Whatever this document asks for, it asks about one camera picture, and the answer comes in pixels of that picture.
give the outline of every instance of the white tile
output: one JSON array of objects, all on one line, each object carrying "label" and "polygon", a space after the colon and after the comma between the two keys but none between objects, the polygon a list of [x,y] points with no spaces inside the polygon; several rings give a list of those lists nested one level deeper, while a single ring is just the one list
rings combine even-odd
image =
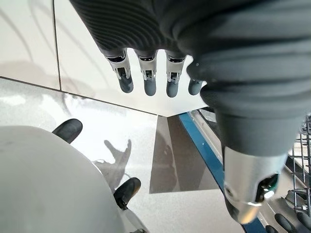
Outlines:
[{"label": "white tile", "polygon": [[50,0],[2,0],[0,76],[59,89]]}]

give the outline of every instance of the blue trim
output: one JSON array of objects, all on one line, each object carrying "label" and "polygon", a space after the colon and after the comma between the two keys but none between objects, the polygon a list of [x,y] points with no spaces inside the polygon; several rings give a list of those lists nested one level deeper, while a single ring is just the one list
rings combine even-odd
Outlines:
[{"label": "blue trim", "polygon": [[[200,152],[202,158],[204,159],[207,167],[212,173],[221,191],[224,192],[223,165],[217,159],[215,153],[210,148],[206,140],[203,138],[190,116],[187,113],[183,113],[179,115],[179,118],[184,125],[186,131],[188,132],[189,136],[193,140],[194,144],[196,145],[198,151]],[[242,227],[247,233],[266,233],[266,230],[264,229],[258,218],[256,218],[252,223],[242,225]]]}]

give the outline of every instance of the wire rack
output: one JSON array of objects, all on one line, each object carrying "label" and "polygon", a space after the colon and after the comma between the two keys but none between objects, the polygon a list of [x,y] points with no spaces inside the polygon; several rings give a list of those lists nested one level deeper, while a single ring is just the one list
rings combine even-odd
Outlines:
[{"label": "wire rack", "polygon": [[294,210],[311,216],[311,115],[307,115],[290,157],[293,160]]}]

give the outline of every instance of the robotic arm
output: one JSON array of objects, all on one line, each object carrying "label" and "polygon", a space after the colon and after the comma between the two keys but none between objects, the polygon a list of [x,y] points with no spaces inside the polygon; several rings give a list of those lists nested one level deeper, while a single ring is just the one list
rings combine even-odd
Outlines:
[{"label": "robotic arm", "polygon": [[[126,48],[135,49],[150,96],[158,49],[166,50],[170,97],[185,54],[193,57],[189,92],[200,91],[215,109],[228,211],[241,224],[251,222],[273,196],[310,110],[311,1],[70,1],[124,92],[133,90]],[[114,51],[122,52],[111,56]],[[202,81],[207,85],[201,89]]]}]

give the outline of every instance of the gray rubber fingertip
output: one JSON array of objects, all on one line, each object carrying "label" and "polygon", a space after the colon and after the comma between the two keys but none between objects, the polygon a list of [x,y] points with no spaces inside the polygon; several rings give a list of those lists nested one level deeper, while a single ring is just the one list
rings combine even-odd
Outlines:
[{"label": "gray rubber fingertip", "polygon": [[174,84],[173,82],[166,83],[166,94],[168,97],[173,98],[177,95],[178,92],[178,83]]},{"label": "gray rubber fingertip", "polygon": [[156,81],[144,80],[144,88],[147,96],[153,96],[156,93]]},{"label": "gray rubber fingertip", "polygon": [[308,230],[311,231],[311,217],[306,215],[305,213],[298,212],[297,219],[304,225]]},{"label": "gray rubber fingertip", "polygon": [[293,224],[290,223],[290,221],[284,217],[282,214],[275,214],[274,218],[276,219],[277,223],[287,230],[287,232],[295,233],[297,232]]},{"label": "gray rubber fingertip", "polygon": [[203,81],[197,81],[197,80],[191,79],[189,82],[189,86],[188,86],[189,94],[192,96],[199,94],[202,83]]},{"label": "gray rubber fingertip", "polygon": [[267,233],[278,233],[278,231],[273,226],[270,226],[270,225],[266,226],[266,232]]},{"label": "gray rubber fingertip", "polygon": [[119,79],[119,84],[120,84],[121,90],[125,93],[130,93],[134,89],[132,76],[130,76],[130,78],[128,78],[128,79],[126,77],[122,76],[121,79]]}]

